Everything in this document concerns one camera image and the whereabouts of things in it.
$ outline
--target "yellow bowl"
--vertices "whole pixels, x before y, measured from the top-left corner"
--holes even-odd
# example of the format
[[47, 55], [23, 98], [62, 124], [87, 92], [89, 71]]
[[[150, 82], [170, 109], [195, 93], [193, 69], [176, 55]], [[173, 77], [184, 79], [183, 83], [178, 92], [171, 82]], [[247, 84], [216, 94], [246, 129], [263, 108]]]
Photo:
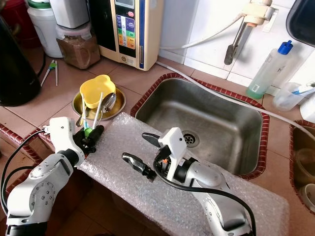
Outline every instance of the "yellow bowl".
[[101, 92], [103, 92], [102, 99], [112, 92], [116, 93], [116, 86], [108, 75], [96, 76], [80, 86], [80, 93], [84, 96], [85, 104], [91, 109], [98, 106]]

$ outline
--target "drain strainer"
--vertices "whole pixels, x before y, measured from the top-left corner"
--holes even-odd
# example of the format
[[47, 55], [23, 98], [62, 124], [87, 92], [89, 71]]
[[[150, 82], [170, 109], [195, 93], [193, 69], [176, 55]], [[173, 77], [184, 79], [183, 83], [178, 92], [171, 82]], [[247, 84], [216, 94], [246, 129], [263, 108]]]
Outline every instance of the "drain strainer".
[[190, 130], [184, 130], [182, 134], [187, 144], [187, 147], [193, 148], [199, 144], [199, 138], [194, 132]]

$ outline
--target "red tile sink edge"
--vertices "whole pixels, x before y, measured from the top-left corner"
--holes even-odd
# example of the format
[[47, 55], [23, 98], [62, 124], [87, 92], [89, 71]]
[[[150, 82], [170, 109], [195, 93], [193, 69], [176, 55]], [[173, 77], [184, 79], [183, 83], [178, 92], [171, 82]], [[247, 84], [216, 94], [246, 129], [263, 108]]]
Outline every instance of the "red tile sink edge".
[[[133, 106], [133, 108], [130, 111], [130, 115], [135, 117], [137, 111], [140, 109], [140, 107], [145, 103], [145, 101], [148, 99], [148, 97], [153, 93], [153, 91], [158, 87], [158, 85], [166, 79], [170, 79], [170, 78], [178, 78], [178, 79], [184, 79], [186, 80], [183, 76], [177, 74], [177, 73], [168, 73], [168, 74], [164, 74], [162, 75], [157, 81], [155, 81], [155, 83], [149, 88], [149, 90], [142, 96], [142, 98]], [[242, 100], [244, 102], [247, 102], [255, 107], [258, 108], [262, 108], [265, 110], [265, 108], [259, 104], [258, 102], [256, 102], [255, 100], [237, 94], [235, 92], [231, 92], [228, 91], [224, 88], [220, 88], [218, 86], [214, 86], [212, 84], [206, 83], [204, 81], [201, 80], [197, 80], [195, 78], [193, 78], [194, 80], [196, 80], [198, 83], [202, 84], [203, 86], [212, 89], [214, 91], [226, 94], [230, 97], [234, 97], [237, 98], [239, 100]], [[269, 132], [269, 116], [267, 114], [261, 113], [262, 116], [262, 129], [261, 129], [261, 136], [260, 136], [260, 148], [259, 148], [259, 154], [258, 154], [258, 163], [257, 166], [255, 168], [255, 170], [253, 170], [251, 173], [246, 174], [246, 175], [238, 175], [239, 177], [249, 180], [252, 178], [256, 178], [258, 176], [260, 176], [264, 170], [266, 169], [266, 159], [267, 159], [267, 141], [268, 141], [268, 132]]]

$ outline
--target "cable connector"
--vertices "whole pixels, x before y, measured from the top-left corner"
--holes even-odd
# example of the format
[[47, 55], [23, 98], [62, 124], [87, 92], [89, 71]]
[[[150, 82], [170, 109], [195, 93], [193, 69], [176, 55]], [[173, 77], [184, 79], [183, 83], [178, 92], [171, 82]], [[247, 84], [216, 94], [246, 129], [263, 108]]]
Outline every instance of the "cable connector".
[[50, 125], [44, 125], [45, 135], [50, 134]]

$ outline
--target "display screen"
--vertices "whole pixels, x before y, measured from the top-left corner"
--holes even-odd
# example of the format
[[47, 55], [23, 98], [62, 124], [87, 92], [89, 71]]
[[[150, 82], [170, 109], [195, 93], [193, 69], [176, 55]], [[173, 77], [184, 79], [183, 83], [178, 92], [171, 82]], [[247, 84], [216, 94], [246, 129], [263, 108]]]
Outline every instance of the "display screen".
[[129, 8], [134, 7], [134, 0], [115, 0], [115, 4], [119, 6], [125, 6]]

